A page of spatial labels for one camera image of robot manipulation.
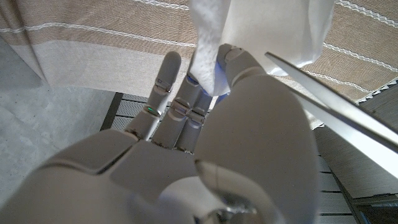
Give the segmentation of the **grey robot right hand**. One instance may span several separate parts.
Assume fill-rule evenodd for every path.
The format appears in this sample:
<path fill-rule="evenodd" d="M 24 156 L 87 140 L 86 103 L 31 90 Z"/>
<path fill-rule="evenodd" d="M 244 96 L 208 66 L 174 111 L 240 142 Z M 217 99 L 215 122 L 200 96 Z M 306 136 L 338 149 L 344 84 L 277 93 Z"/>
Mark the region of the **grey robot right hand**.
<path fill-rule="evenodd" d="M 295 92 L 220 47 L 230 94 L 205 119 L 174 101 L 60 151 L 1 208 L 2 223 L 313 223 L 317 145 Z"/>

